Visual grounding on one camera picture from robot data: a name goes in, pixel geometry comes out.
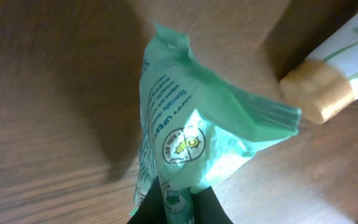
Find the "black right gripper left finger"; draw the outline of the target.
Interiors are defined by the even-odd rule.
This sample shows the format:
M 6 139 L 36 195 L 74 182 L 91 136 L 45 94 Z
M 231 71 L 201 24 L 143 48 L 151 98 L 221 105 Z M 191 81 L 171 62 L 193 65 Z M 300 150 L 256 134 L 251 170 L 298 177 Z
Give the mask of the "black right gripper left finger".
M 167 224 L 158 177 L 153 181 L 140 207 L 127 224 Z

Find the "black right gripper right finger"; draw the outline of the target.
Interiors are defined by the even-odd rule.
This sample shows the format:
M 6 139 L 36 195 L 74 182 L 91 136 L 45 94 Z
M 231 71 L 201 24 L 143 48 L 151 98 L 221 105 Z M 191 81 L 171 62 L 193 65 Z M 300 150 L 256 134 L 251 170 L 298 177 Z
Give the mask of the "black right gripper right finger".
M 191 195 L 195 224 L 233 224 L 211 187 Z

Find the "white conditioner tube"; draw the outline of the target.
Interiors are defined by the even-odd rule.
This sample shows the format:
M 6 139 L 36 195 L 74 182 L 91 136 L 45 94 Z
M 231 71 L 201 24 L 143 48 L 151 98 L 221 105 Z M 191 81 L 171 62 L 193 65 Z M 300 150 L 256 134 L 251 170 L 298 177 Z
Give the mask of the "white conditioner tube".
M 280 82 L 285 99 L 323 124 L 358 100 L 358 13 Z

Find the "teal wet wipes pack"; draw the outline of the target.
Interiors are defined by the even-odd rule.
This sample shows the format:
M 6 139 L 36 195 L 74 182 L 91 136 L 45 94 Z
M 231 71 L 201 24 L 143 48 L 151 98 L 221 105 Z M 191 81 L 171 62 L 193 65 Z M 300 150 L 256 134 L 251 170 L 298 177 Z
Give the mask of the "teal wet wipes pack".
M 296 136 L 301 111 L 228 83 L 199 63 L 186 34 L 154 27 L 139 81 L 142 145 L 131 215 L 141 214 L 158 184 L 167 223 L 193 223 L 193 196 Z

